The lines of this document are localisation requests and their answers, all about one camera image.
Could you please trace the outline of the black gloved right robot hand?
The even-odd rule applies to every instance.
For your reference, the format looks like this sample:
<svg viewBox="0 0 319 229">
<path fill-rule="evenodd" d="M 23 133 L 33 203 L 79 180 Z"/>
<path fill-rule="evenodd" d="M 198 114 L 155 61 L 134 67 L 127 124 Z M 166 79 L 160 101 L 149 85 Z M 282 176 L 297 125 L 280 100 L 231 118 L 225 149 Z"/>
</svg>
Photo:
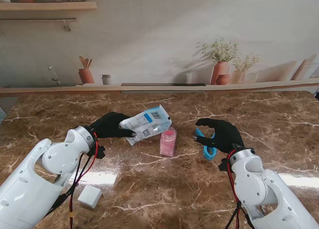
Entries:
<svg viewBox="0 0 319 229">
<path fill-rule="evenodd" d="M 197 136 L 195 141 L 207 147 L 215 147 L 223 153 L 230 153 L 237 147 L 244 148 L 244 142 L 236 126 L 228 121 L 201 118 L 196 122 L 197 126 L 207 126 L 215 130 L 215 136 L 208 138 Z"/>
</svg>

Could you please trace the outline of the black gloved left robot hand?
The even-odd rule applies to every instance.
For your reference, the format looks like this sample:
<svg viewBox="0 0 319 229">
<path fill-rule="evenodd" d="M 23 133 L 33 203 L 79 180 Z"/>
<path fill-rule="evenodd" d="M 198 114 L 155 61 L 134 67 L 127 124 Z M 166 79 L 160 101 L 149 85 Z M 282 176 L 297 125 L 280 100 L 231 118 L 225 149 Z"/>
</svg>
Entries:
<svg viewBox="0 0 319 229">
<path fill-rule="evenodd" d="M 89 127 L 93 130 L 98 138 L 109 137 L 135 137 L 136 133 L 130 129 L 120 128 L 119 124 L 130 117 L 117 112 L 110 112 L 93 122 Z"/>
</svg>

